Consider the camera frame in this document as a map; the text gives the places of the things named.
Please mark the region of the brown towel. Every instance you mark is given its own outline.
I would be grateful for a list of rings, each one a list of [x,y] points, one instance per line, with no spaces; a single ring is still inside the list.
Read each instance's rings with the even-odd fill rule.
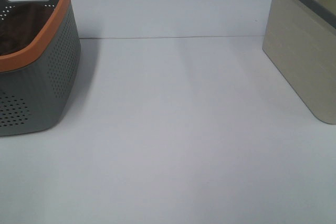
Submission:
[[[36,3],[16,6],[1,22],[1,56],[28,46],[44,27],[54,8]]]

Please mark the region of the grey basket with orange rim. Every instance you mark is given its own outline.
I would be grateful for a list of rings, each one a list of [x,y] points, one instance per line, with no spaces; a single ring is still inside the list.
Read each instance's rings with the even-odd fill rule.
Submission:
[[[1,21],[24,1],[1,0]],[[71,0],[38,0],[52,14],[30,44],[1,56],[1,136],[53,127],[76,77],[81,45]]]

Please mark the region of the beige basket with grey rim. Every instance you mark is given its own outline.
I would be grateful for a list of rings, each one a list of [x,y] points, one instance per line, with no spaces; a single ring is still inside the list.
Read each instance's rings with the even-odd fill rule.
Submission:
[[[335,0],[271,0],[263,51],[310,112],[335,124]]]

